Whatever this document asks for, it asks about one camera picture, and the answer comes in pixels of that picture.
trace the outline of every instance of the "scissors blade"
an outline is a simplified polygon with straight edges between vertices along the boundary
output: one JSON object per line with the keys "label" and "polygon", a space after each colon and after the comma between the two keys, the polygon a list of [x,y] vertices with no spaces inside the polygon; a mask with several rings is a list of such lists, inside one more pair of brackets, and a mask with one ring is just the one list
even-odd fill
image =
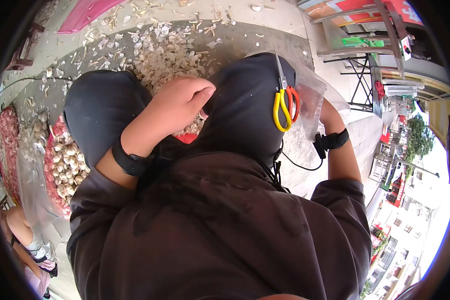
{"label": "scissors blade", "polygon": [[277,59],[277,66],[278,66],[278,75],[280,75],[279,81],[280,81],[280,87],[282,90],[287,89],[287,79],[285,78],[284,71],[282,69],[282,64],[280,63],[280,59],[278,58],[277,50],[275,50],[275,47],[273,47],[273,51],[275,51],[275,58]]}

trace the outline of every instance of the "leg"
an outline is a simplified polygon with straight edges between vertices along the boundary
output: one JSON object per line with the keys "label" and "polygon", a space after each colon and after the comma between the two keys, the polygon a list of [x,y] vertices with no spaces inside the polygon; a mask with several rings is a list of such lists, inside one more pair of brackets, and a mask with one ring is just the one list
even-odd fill
{"label": "leg", "polygon": [[[283,58],[280,63],[288,85],[295,87],[295,70]],[[271,167],[284,135],[273,119],[275,93],[280,89],[275,55],[246,57],[223,68],[210,81],[217,90],[203,108],[209,117],[190,147],[239,153]],[[287,93],[285,103],[288,108]],[[282,110],[279,119],[285,124]]]}
{"label": "leg", "polygon": [[[89,167],[98,163],[151,99],[150,92],[128,71],[90,71],[73,83],[63,114]],[[162,144],[182,142],[169,136]]]}
{"label": "leg", "polygon": [[20,244],[27,247],[32,243],[34,233],[28,224],[22,207],[10,207],[6,212],[6,223]]}

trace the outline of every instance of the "orange scissors handle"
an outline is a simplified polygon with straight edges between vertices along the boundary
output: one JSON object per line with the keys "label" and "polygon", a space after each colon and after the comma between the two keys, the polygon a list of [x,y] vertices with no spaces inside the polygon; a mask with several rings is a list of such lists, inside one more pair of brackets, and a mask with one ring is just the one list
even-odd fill
{"label": "orange scissors handle", "polygon": [[[287,86],[285,91],[288,96],[288,112],[290,113],[290,118],[292,119],[292,124],[293,124],[299,117],[300,98],[299,98],[299,94],[297,93],[297,91],[291,86]],[[295,115],[292,116],[294,99],[295,99]]]}

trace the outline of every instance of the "tree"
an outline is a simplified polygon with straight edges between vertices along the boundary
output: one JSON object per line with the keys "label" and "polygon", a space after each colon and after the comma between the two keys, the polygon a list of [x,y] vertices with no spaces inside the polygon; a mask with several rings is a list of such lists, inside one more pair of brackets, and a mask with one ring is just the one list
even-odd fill
{"label": "tree", "polygon": [[408,138],[407,138],[407,151],[404,160],[413,163],[415,155],[421,157],[427,155],[433,149],[433,135],[430,128],[425,125],[420,114],[417,114],[407,122]]}
{"label": "tree", "polygon": [[367,278],[365,284],[363,285],[362,293],[360,294],[360,297],[358,297],[358,300],[363,300],[365,296],[369,294],[371,285],[372,281],[369,278]]}

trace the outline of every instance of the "black cable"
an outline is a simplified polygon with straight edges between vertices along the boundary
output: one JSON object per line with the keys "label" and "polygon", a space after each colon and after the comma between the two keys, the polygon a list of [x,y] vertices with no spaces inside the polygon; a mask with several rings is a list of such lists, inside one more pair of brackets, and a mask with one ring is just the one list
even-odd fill
{"label": "black cable", "polygon": [[[47,77],[47,78],[54,78],[54,79],[59,79],[59,80],[73,81],[72,79],[68,79],[68,78],[60,78],[60,77]],[[16,84],[17,82],[20,82],[20,81],[22,81],[22,80],[27,80],[27,79],[30,79],[30,80],[42,80],[41,77],[40,77],[40,78],[27,77],[27,78],[18,79],[17,81],[14,81],[14,82],[10,83],[9,85],[7,85],[7,86],[2,90],[2,92],[5,91],[6,89],[8,89],[9,87],[11,87],[12,85]]]}
{"label": "black cable", "polygon": [[304,166],[297,165],[296,163],[294,163],[294,162],[287,156],[287,154],[285,154],[284,152],[282,152],[282,154],[285,155],[285,157],[286,157],[292,164],[294,164],[295,166],[297,166],[297,167],[299,167],[299,168],[302,168],[302,169],[304,169],[304,170],[307,170],[307,171],[316,171],[316,170],[318,170],[318,169],[324,164],[324,160],[322,159],[321,162],[320,162],[320,165],[319,165],[318,167],[316,167],[315,169],[308,169],[308,168],[306,168],[306,167],[304,167]]}

